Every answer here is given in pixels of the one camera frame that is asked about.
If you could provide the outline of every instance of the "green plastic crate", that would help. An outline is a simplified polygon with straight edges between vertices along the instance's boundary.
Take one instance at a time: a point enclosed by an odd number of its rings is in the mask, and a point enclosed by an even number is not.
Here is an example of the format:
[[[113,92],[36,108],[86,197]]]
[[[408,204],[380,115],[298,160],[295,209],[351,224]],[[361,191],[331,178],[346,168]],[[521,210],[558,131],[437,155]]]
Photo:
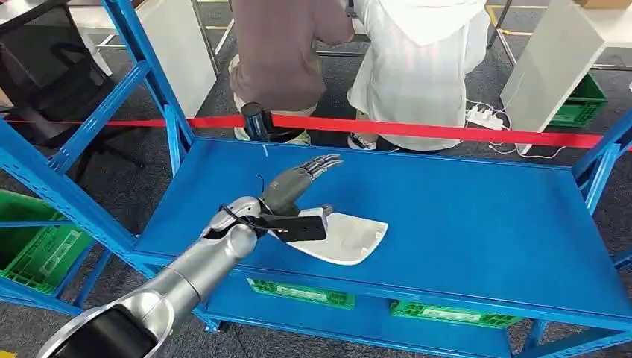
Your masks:
[[[579,83],[549,125],[582,128],[595,118],[608,102],[595,78],[588,74]]]
[[[311,287],[288,285],[286,283],[252,280],[250,278],[248,278],[247,281],[250,284],[250,288],[257,293],[293,298],[299,301],[324,304],[326,306],[344,308],[346,310],[353,310],[356,306],[356,297],[349,293],[313,289]]]
[[[43,201],[0,190],[0,221],[65,220]],[[75,226],[0,229],[0,276],[51,293],[92,238]]]
[[[522,319],[511,315],[497,315],[451,307],[432,306],[410,301],[392,301],[391,315],[490,328],[506,328]]]

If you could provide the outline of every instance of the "white jacket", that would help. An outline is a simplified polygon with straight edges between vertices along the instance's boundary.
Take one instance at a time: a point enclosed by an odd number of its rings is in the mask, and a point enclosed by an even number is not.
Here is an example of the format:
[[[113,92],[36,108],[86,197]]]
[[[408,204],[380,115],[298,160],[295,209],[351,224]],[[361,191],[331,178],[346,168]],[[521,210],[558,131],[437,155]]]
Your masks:
[[[355,0],[371,38],[349,103],[375,122],[465,126],[465,74],[485,56],[485,0]],[[415,151],[453,139],[383,136]]]

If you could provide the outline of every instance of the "black chair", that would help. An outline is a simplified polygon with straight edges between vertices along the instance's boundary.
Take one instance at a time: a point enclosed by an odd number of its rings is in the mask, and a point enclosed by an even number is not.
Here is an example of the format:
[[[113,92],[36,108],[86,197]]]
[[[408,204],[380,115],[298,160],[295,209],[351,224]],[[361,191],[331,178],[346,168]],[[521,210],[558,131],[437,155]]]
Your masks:
[[[13,102],[9,120],[33,144],[58,148],[112,91],[115,84],[92,58],[70,16],[68,0],[9,0],[13,17],[0,24],[0,88]],[[138,167],[142,163],[106,141],[131,131],[105,131],[79,159],[75,181],[80,181],[95,153],[109,153]]]

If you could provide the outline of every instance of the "floor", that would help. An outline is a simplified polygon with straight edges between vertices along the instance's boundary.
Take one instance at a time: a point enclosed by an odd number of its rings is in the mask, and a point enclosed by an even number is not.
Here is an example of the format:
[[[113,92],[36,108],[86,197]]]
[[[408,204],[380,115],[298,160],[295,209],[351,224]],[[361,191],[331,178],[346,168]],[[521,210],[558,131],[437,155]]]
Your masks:
[[[490,3],[502,3],[502,1],[493,0]],[[516,0],[514,3],[516,5],[547,4],[548,0]],[[200,8],[205,25],[222,26],[227,25],[230,20],[230,11],[227,9],[226,3],[206,0],[206,2],[200,3]],[[540,15],[541,10],[512,11],[508,16],[507,27],[530,31],[535,28]],[[219,32],[209,30],[209,37],[212,42],[219,41],[221,37]],[[527,39],[511,37],[509,40],[516,55],[519,55]],[[354,44],[350,47],[353,47],[354,51],[361,51],[366,46]],[[222,72],[200,110],[201,116],[236,113],[227,81],[227,71],[224,70],[235,53],[235,40],[231,36],[227,39],[218,56],[218,63]],[[115,72],[116,78],[120,78],[130,68],[130,61],[125,51],[108,51],[104,56]],[[324,76],[328,87],[315,116],[354,117],[354,109],[348,105],[345,92],[353,82],[360,62],[360,59],[351,58],[325,59]],[[632,53],[612,51],[604,56],[602,62],[632,64]],[[470,99],[501,107],[499,93],[510,73],[509,62],[500,44],[496,43],[488,52],[484,62],[467,76],[466,82]],[[632,93],[628,90],[628,86],[632,82],[632,72],[595,72],[595,76],[606,92],[609,104],[598,114],[595,121],[583,131],[604,133],[621,114],[632,107]],[[115,118],[153,119],[158,116],[158,111],[151,102],[147,91],[138,89],[117,112]],[[205,130],[200,134],[232,136],[230,131],[215,130]],[[344,143],[344,136],[337,134],[314,134],[313,137],[315,142],[321,145],[342,145]],[[98,160],[92,161],[82,186],[125,227],[132,232],[140,232],[169,182],[165,133],[160,129],[134,131],[116,139],[113,144],[135,157],[143,159],[147,163],[146,168],[139,171],[128,163],[104,155]],[[555,148],[537,148],[536,152],[551,154],[554,150]],[[583,152],[582,150],[566,149],[552,160],[532,159],[529,161],[572,164]],[[526,160],[515,155],[497,154],[487,147],[487,143],[463,143],[446,151],[444,155]],[[607,247],[611,251],[618,251],[632,245],[632,206],[629,205],[632,202],[631,159],[630,155],[626,155],[617,163],[607,191],[595,213],[595,220],[601,229]],[[0,173],[0,187],[28,193],[25,188],[4,173]],[[66,293],[69,297],[72,296],[74,288],[79,286],[89,273],[98,253],[98,249],[91,253],[90,259],[82,268],[72,288]],[[621,276],[628,292],[632,293],[632,274],[622,273]],[[107,265],[95,290],[89,296],[86,307],[105,304],[136,288],[142,282],[143,278],[139,274],[127,267],[118,258],[113,258]],[[69,319],[58,313],[9,304],[0,304],[0,316],[3,318],[0,324],[0,351],[17,352],[18,357],[33,357],[46,339]],[[528,322],[521,322],[511,328],[514,349],[520,347],[528,329]],[[547,330],[545,339],[555,340],[581,329],[580,327],[553,324]],[[174,334],[162,353],[162,357],[404,358],[430,356],[238,324],[231,324],[226,333],[209,335],[203,331],[203,325],[191,317],[182,329]],[[632,357],[632,345],[611,348],[608,351],[591,354],[588,357]]]

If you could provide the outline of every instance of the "robotic arm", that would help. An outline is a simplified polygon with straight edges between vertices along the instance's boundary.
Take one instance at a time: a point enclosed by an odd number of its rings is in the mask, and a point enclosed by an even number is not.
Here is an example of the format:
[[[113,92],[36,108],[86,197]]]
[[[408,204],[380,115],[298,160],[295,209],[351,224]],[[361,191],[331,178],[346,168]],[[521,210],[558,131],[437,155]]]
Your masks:
[[[316,157],[276,177],[261,198],[243,197],[222,205],[199,240],[171,265],[137,290],[73,318],[37,356],[153,357],[267,232],[283,242],[326,238],[326,210],[320,216],[298,216],[294,202],[316,178],[339,163],[338,155]]]

